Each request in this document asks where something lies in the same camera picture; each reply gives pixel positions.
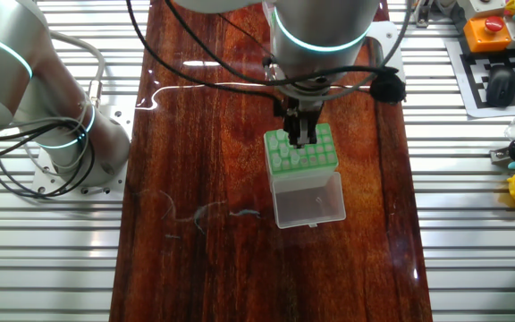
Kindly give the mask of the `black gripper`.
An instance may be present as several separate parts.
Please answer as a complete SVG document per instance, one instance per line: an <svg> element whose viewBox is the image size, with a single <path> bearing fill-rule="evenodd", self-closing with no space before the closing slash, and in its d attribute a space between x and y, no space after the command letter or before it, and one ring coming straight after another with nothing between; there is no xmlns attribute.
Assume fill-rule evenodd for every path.
<svg viewBox="0 0 515 322"><path fill-rule="evenodd" d="M300 148L302 145L317 144L317 121L324 102L307 101L295 97L283 97L274 102L274 116L283 118L283 130L289 143Z"/></svg>

